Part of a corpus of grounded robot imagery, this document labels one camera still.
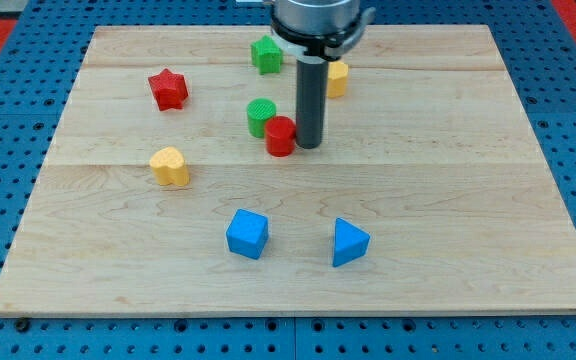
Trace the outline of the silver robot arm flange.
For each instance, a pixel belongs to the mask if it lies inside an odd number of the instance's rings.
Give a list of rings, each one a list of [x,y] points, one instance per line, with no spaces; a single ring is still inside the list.
[[[335,62],[361,41],[376,9],[360,0],[237,1],[264,6],[270,13],[271,38],[284,52],[307,64]]]

